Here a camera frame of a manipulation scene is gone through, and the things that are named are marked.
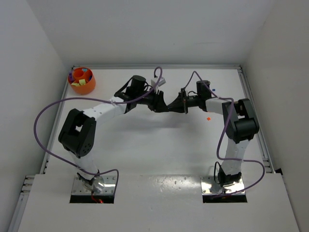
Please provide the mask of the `light green 2x2 lego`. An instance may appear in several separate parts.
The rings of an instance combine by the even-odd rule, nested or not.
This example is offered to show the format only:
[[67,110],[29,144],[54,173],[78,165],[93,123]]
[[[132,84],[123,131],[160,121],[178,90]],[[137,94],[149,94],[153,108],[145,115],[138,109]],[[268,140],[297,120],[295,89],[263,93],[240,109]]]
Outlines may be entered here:
[[86,81],[85,79],[80,79],[80,80],[79,80],[79,84],[80,84],[81,86],[86,85],[86,84],[87,84],[87,81]]

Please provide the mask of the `purple 2x4 lego brick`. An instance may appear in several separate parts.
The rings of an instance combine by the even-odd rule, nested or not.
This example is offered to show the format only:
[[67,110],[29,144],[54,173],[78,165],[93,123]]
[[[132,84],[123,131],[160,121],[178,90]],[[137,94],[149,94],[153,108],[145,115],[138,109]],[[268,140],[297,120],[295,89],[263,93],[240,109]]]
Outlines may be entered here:
[[68,80],[69,80],[70,83],[74,82],[72,72],[69,72]]

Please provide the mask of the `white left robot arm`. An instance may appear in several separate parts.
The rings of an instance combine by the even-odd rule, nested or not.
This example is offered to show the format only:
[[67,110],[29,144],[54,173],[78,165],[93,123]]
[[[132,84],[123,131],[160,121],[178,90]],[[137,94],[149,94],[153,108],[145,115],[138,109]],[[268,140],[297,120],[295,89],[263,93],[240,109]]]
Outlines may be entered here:
[[149,95],[129,103],[134,99],[144,95],[147,92],[146,79],[139,75],[132,76],[114,96],[110,99],[111,103],[101,103],[95,107],[69,111],[64,125],[60,131],[58,141],[64,149],[69,151],[78,166],[78,177],[88,187],[93,187],[95,181],[101,180],[101,177],[90,175],[90,173],[99,173],[90,154],[94,146],[96,127],[113,119],[116,116],[123,115],[137,104],[146,104],[152,110],[155,109],[155,101],[158,97],[163,97],[163,92],[158,87],[165,84],[163,77],[154,77],[151,81],[152,91]]

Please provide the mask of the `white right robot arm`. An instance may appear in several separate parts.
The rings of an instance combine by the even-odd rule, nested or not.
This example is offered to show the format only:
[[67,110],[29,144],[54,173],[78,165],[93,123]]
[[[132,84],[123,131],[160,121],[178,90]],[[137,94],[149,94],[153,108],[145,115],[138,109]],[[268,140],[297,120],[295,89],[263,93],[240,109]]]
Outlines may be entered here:
[[188,113],[188,108],[199,107],[204,112],[216,113],[223,116],[224,129],[219,139],[217,152],[223,137],[228,137],[225,157],[221,158],[222,164],[217,174],[220,186],[239,182],[241,178],[241,164],[245,150],[259,132],[259,123],[249,99],[234,102],[232,99],[217,97],[210,90],[210,82],[197,81],[197,94],[189,96],[182,88],[178,97],[168,105],[170,112]]

